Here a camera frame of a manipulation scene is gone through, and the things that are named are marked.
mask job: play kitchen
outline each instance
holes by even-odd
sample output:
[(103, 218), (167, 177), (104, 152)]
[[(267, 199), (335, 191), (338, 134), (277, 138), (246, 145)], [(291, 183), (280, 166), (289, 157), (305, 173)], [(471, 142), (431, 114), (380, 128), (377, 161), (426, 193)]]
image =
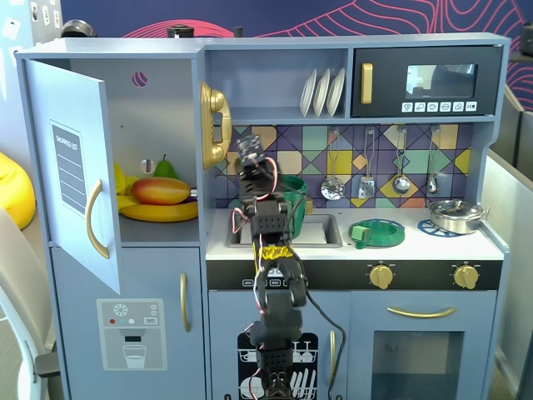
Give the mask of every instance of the play kitchen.
[[(508, 39), (129, 43), (17, 54), (71, 398), (264, 396), (247, 335), (254, 250), (235, 211), (237, 141), (254, 134), (291, 187), (293, 247), (336, 323), (301, 309), (291, 395), (487, 399), (509, 250), (480, 201)], [(72, 88), (83, 108), (63, 101)], [(266, 285), (287, 288), (276, 270)], [(104, 319), (103, 303), (124, 315)], [(138, 303), (150, 315), (126, 316)], [(139, 334), (103, 337), (111, 320)], [(146, 362), (132, 367), (133, 351)]]

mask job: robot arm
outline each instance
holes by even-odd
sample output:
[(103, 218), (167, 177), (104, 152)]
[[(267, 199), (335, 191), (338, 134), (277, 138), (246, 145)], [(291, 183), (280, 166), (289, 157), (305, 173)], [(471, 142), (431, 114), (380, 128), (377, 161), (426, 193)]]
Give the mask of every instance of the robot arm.
[[(257, 273), (254, 295), (261, 314), (247, 332), (256, 347), (264, 399), (293, 400), (287, 377), (292, 342), (302, 335), (298, 307), (306, 304), (306, 280), (290, 247), (287, 205), (276, 162), (265, 157), (259, 137), (246, 136), (237, 145), (239, 199), (252, 231)], [(282, 273), (286, 288), (267, 290), (268, 272), (273, 268)]]

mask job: tile backsplash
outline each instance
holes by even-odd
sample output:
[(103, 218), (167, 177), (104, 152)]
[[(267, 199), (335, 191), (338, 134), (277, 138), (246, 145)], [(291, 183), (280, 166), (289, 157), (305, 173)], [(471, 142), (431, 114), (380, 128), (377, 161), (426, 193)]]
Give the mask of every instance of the tile backsplash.
[[(431, 156), (436, 156), (439, 192), (426, 191), (430, 167), (431, 125), (408, 124), (403, 172), (411, 182), (405, 195), (396, 193), (392, 182), (397, 174), (396, 145), (398, 130), (395, 125), (374, 127), (374, 140), (367, 138), (366, 155), (371, 158), (372, 145), (375, 154), (371, 160), (371, 175), (375, 178), (376, 193), (371, 198), (358, 198), (359, 182), (366, 175), (365, 125), (342, 125), (340, 135), (328, 137), (327, 126), (277, 125), (233, 127), (232, 145), (227, 159), (216, 164), (215, 195), (218, 208), (227, 208), (238, 196), (239, 178), (233, 164), (237, 158), (235, 141), (249, 133), (262, 139), (266, 153), (277, 160), (286, 175), (296, 175), (307, 182), (307, 196), (313, 199), (315, 208), (417, 208), (423, 207), (427, 198), (463, 198), (470, 161), (473, 133), (471, 123), (441, 125), (441, 137), (433, 137)], [(336, 176), (345, 183), (344, 198), (326, 200), (321, 195), (321, 184), (331, 174), (331, 160), (327, 150), (331, 148), (336, 158)], [(403, 139), (400, 138), (400, 150)]]

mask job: stove burner mat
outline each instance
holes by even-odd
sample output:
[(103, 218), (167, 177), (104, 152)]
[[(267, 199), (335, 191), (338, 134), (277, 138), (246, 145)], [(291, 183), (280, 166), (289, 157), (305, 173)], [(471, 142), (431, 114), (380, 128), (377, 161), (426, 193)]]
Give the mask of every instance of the stove burner mat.
[(418, 229), (420, 229), (426, 235), (438, 236), (439, 238), (457, 238), (462, 236), (459, 233), (448, 232), (444, 229), (437, 227), (430, 219), (425, 219), (418, 223)]

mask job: silver pot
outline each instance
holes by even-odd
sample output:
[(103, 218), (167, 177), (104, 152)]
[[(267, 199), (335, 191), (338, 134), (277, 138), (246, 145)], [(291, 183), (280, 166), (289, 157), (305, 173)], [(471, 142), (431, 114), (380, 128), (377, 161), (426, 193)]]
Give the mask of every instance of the silver pot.
[(485, 212), (481, 207), (462, 200), (442, 200), (430, 207), (431, 221), (446, 231), (468, 235), (481, 225)]

